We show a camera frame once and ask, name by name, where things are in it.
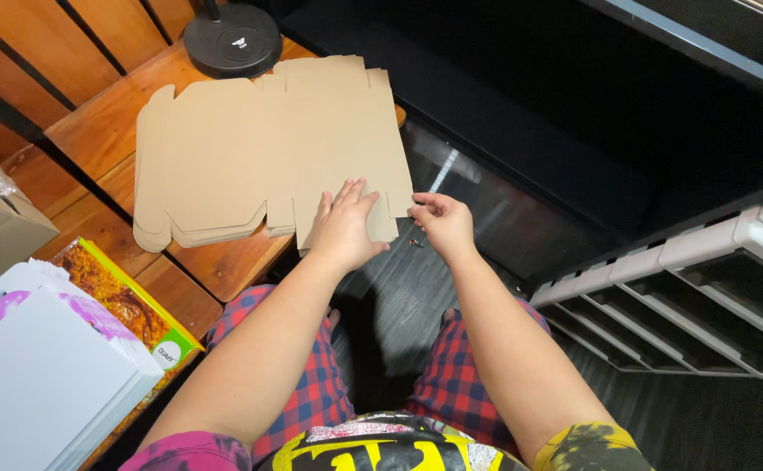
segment red and blue plaid shorts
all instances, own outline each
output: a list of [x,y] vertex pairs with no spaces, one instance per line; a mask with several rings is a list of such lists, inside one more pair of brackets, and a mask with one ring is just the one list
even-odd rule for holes
[[[221,319],[207,333],[207,351],[227,337],[274,287],[250,287],[229,302]],[[549,334],[550,327],[544,318],[525,301],[519,299],[519,303]],[[276,422],[253,445],[253,463],[259,463],[311,427],[334,427],[355,418],[330,341],[329,320],[325,317],[297,388]],[[459,311],[453,319],[442,321],[439,336],[431,348],[431,359],[417,380],[413,395],[407,399],[405,409],[454,427],[481,444],[500,447],[519,456],[510,431],[474,368],[469,338]]]

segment graphic t-shirt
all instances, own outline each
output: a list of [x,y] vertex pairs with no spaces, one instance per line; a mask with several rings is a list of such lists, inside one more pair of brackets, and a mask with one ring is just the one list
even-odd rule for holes
[[[134,455],[121,471],[250,471],[238,440],[208,432],[178,433]],[[312,427],[263,460],[262,471],[529,471],[506,452],[478,444],[442,423],[401,412],[357,417],[336,427]],[[606,423],[568,427],[535,457],[533,471],[605,469],[648,471],[631,436]]]

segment lamp base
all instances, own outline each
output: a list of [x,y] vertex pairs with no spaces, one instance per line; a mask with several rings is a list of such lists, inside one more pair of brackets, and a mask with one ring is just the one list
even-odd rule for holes
[[264,74],[282,54],[282,38],[271,15],[244,3],[220,5],[221,20],[196,15],[184,30],[184,46],[195,69],[216,79]]

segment right hand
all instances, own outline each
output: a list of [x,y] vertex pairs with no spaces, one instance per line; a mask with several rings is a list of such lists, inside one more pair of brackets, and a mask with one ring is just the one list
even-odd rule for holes
[[450,196],[439,193],[415,193],[413,205],[415,225],[428,234],[428,240],[449,265],[471,256],[479,256],[474,247],[472,213],[469,207]]

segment purple print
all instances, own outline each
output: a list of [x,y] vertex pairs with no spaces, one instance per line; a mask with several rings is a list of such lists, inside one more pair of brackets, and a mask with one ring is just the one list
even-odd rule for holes
[[0,321],[6,317],[10,311],[18,307],[27,297],[30,296],[29,291],[12,291],[0,298]]
[[59,294],[59,298],[73,309],[73,312],[93,327],[107,341],[112,338],[123,338],[125,340],[137,340],[137,338],[128,330],[113,314],[109,313],[103,305],[95,299],[71,296],[69,294]]

